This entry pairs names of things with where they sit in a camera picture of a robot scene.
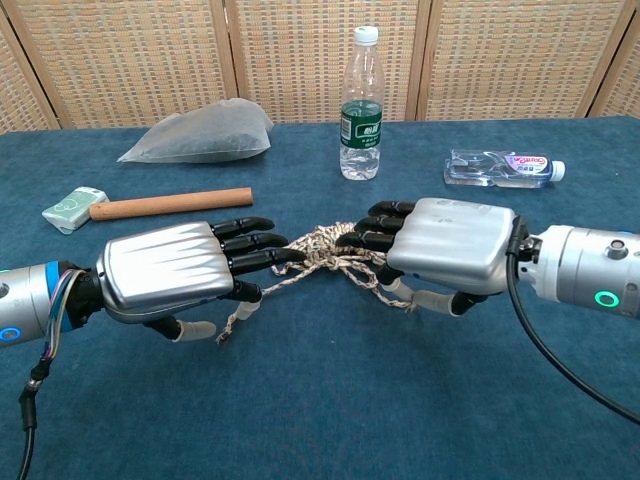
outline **silver hand casing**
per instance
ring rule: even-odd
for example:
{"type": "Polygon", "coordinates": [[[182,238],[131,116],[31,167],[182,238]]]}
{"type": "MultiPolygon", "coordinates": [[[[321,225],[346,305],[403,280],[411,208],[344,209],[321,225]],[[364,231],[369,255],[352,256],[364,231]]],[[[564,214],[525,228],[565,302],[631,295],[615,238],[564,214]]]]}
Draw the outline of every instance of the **silver hand casing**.
{"type": "Polygon", "coordinates": [[[111,240],[96,271],[107,313],[124,323],[166,317],[233,289],[227,257],[206,222],[111,240]]]}
{"type": "Polygon", "coordinates": [[[477,295],[507,288],[505,250],[515,213],[503,207],[423,198],[387,253],[390,267],[477,295]]]}

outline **rope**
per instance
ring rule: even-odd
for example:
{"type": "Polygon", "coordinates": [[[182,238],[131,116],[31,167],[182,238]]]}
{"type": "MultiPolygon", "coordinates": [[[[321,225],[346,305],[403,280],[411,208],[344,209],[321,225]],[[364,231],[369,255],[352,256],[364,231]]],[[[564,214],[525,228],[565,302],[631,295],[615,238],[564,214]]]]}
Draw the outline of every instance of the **rope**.
{"type": "MultiPolygon", "coordinates": [[[[336,247],[336,240],[341,235],[352,232],[353,226],[353,223],[340,222],[328,227],[317,226],[312,232],[290,243],[287,248],[300,250],[307,258],[300,263],[286,263],[280,269],[276,266],[271,267],[271,271],[279,277],[287,275],[291,270],[299,273],[262,290],[263,298],[282,287],[299,282],[321,268],[328,268],[331,271],[342,272],[357,286],[369,290],[378,300],[389,307],[402,308],[406,311],[413,310],[415,305],[412,302],[391,300],[380,291],[378,279],[370,265],[383,265],[386,260],[384,253],[364,248],[336,247]],[[358,278],[358,274],[361,274],[366,280],[358,278]]],[[[233,333],[233,324],[238,320],[236,312],[229,315],[227,325],[216,340],[218,343],[226,341],[233,333]]]]}

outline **robotic thumb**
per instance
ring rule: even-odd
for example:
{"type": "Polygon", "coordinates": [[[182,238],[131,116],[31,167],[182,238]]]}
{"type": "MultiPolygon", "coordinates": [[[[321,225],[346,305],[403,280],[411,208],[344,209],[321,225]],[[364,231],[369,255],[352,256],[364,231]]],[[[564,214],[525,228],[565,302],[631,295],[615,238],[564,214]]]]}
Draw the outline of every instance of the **robotic thumb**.
{"type": "Polygon", "coordinates": [[[191,342],[213,337],[216,333],[216,326],[211,322],[183,322],[176,320],[180,324],[180,335],[172,342],[191,342]]]}

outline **wooden stick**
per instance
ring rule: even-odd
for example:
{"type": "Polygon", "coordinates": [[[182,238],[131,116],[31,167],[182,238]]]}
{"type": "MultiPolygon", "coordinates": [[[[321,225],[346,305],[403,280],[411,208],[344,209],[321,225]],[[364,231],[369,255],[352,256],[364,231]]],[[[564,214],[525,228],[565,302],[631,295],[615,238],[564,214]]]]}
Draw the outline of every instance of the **wooden stick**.
{"type": "Polygon", "coordinates": [[[253,205],[250,187],[94,203],[89,207],[89,215],[92,220],[115,220],[244,205],[253,205]]]}

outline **rattan screen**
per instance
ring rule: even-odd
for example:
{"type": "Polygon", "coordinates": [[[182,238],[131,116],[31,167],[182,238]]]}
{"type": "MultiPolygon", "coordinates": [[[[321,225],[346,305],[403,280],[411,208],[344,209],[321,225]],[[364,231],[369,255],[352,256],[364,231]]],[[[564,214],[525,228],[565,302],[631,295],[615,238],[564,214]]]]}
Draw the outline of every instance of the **rattan screen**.
{"type": "Polygon", "coordinates": [[[640,118],[640,13],[627,31],[592,113],[640,118]]]}
{"type": "Polygon", "coordinates": [[[633,4],[433,0],[432,8],[418,118],[457,120],[584,116],[633,4]]]}
{"type": "Polygon", "coordinates": [[[228,47],[222,0],[3,3],[63,126],[152,125],[235,96],[216,37],[222,22],[228,47]]]}
{"type": "Polygon", "coordinates": [[[57,128],[26,57],[0,11],[0,133],[57,128]]]}
{"type": "Polygon", "coordinates": [[[276,122],[337,121],[353,29],[375,25],[386,78],[384,118],[404,120],[418,3],[228,1],[240,94],[276,122]]]}

